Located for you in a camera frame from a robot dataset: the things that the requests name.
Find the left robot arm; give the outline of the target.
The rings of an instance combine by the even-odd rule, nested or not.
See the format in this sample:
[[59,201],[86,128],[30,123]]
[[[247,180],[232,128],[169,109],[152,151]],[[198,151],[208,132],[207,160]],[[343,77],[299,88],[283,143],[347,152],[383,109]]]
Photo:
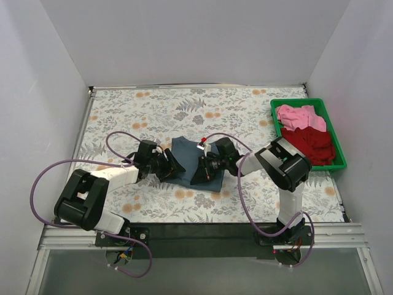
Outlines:
[[163,150],[153,141],[142,140],[138,150],[118,167],[93,172],[74,170],[54,207],[54,214],[86,231],[119,234],[126,219],[105,209],[108,193],[136,184],[151,174],[164,182],[184,172],[185,168],[169,149]]

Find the blue grey t shirt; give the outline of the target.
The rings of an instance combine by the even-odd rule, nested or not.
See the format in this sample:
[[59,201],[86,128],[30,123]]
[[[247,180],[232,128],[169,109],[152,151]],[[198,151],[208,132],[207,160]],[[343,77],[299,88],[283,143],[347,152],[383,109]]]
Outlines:
[[166,179],[164,183],[177,184],[188,189],[208,192],[220,192],[224,180],[224,171],[220,171],[217,176],[206,183],[191,185],[191,179],[194,176],[198,158],[204,155],[203,151],[197,148],[197,142],[190,141],[183,136],[173,138],[171,142],[171,152],[179,164],[185,168],[184,173],[180,173],[173,179]]

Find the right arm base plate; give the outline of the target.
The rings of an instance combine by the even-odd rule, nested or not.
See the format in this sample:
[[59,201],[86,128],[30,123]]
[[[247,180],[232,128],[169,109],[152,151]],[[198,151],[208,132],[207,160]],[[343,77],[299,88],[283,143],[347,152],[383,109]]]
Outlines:
[[254,232],[254,238],[257,244],[261,246],[298,246],[310,245],[313,237],[310,226],[303,226],[300,229],[286,229],[282,234],[275,237],[267,237],[258,232]]

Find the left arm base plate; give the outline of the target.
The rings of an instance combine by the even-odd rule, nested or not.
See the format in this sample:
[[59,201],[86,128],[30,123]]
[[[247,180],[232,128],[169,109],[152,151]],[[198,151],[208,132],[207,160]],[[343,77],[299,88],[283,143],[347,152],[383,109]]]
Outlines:
[[[126,227],[125,229],[122,229],[118,235],[121,237],[132,238],[148,245],[150,229],[148,227]],[[133,244],[133,242],[128,240],[109,237],[102,233],[96,234],[95,246],[97,247],[124,247],[130,246],[131,244]]]

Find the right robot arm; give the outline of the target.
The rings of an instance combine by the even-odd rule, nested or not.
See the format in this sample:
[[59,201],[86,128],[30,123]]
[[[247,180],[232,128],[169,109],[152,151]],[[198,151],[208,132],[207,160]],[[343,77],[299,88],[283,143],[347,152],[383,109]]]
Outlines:
[[[311,171],[311,162],[287,140],[278,137],[259,151],[241,155],[229,137],[216,141],[218,152],[211,152],[206,138],[197,145],[204,154],[198,158],[196,172],[190,183],[212,181],[220,171],[227,170],[237,177],[240,201],[255,231],[270,240],[283,243],[296,242],[305,226],[302,198],[305,181]],[[258,170],[264,170],[279,189],[279,214],[276,225],[262,230],[251,218],[244,201],[241,178]]]

